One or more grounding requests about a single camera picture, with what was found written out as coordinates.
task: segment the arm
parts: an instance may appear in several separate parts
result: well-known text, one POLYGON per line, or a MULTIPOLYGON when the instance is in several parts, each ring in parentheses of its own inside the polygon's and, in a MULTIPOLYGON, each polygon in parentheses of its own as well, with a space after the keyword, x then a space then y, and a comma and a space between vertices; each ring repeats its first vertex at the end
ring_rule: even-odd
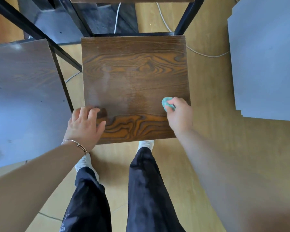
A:
POLYGON ((269 182, 218 151, 192 128, 192 108, 183 99, 168 101, 170 127, 197 173, 228 232, 290 232, 290 200, 269 182))
MULTIPOLYGON (((105 121, 96 127, 99 110, 89 107, 75 110, 64 140, 75 140, 87 150, 93 149, 105 128, 105 121)), ((66 141, 0 177, 0 232, 25 231, 83 155, 76 143, 66 141)))

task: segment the teal cleaning cloth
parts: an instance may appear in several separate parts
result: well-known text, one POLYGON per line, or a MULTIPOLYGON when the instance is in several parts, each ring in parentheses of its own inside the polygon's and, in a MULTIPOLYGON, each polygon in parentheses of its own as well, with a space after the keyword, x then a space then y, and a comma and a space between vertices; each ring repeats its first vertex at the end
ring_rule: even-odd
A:
POLYGON ((168 102, 166 102, 166 101, 168 101, 168 100, 171 100, 172 98, 171 97, 165 97, 163 100, 162 100, 162 106, 163 106, 163 108, 164 108, 164 110, 166 111, 166 109, 165 109, 165 106, 169 106, 169 107, 171 107, 172 109, 173 109, 173 111, 175 110, 175 106, 174 105, 172 105, 172 104, 168 104, 168 102))

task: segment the shoe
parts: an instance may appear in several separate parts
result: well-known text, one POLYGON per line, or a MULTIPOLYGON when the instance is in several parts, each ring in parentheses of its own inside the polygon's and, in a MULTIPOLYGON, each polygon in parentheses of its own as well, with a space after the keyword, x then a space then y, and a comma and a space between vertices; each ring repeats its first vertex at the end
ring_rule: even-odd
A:
POLYGON ((139 149, 142 147, 148 147, 152 151, 152 149, 154 148, 154 143, 155 140, 140 141, 138 150, 136 152, 138 152, 139 149))
POLYGON ((91 158, 90 158, 90 154, 87 153, 86 155, 84 155, 79 162, 77 162, 77 164, 75 165, 75 169, 76 169, 76 173, 83 167, 89 167, 91 168, 95 175, 96 175, 96 179, 97 181, 99 181, 99 175, 97 173, 97 171, 93 168, 93 166, 91 165, 91 158))

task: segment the bracelet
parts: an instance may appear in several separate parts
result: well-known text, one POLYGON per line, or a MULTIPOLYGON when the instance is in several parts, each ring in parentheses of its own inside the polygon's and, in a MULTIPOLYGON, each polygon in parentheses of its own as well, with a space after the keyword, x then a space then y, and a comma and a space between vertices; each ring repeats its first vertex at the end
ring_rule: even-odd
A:
POLYGON ((67 140, 64 140, 61 144, 63 144, 65 141, 75 142, 79 148, 81 148, 85 153, 87 153, 87 150, 81 144, 79 144, 78 142, 76 142, 74 140, 67 139, 67 140))

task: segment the leg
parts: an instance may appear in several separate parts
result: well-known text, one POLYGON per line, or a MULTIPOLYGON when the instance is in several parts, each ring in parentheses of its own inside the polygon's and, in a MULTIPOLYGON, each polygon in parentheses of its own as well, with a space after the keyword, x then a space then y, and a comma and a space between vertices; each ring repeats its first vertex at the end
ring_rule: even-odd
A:
POLYGON ((126 232, 184 232, 160 171, 151 154, 153 141, 143 141, 130 165, 126 232))
POLYGON ((75 192, 66 210, 59 232, 111 232, 111 213, 104 186, 86 154, 76 165, 75 192))

